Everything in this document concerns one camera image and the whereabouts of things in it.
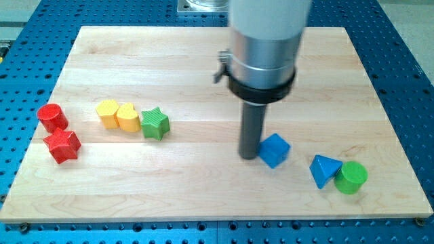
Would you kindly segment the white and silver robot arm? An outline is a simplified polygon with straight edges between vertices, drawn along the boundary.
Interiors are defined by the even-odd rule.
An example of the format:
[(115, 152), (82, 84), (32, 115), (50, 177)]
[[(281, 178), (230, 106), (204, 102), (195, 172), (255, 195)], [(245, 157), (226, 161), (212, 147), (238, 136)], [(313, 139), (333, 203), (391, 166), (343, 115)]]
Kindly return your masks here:
[(229, 48), (220, 52), (214, 82), (252, 104), (279, 101), (290, 92), (311, 0), (230, 0)]

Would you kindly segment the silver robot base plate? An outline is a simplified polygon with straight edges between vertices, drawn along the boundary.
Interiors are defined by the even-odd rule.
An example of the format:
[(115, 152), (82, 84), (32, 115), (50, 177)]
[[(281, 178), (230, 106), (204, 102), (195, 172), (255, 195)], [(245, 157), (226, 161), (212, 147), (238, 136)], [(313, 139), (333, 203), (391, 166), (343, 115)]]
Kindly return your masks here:
[(177, 0), (178, 13), (226, 12), (228, 0)]

